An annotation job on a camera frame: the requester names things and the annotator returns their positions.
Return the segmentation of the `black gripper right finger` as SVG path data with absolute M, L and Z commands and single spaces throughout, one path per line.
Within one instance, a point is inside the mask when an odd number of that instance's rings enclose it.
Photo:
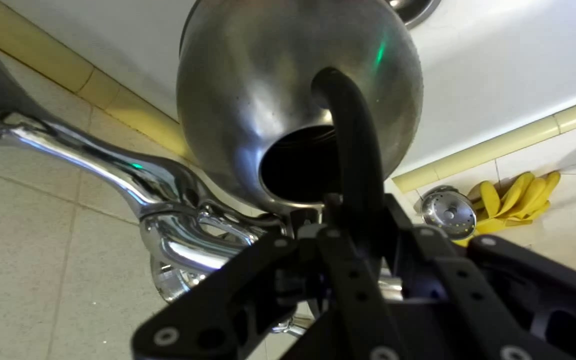
M 383 200 L 387 271 L 412 328 L 454 360 L 576 360 L 576 271 L 499 236 L 459 248 Z

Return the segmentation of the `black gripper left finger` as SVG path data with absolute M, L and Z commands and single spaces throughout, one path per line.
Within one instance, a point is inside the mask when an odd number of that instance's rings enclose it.
M 395 328 L 350 238 L 268 236 L 146 320 L 133 360 L 245 360 L 295 306 L 318 306 L 313 325 L 280 360 L 395 360 Z

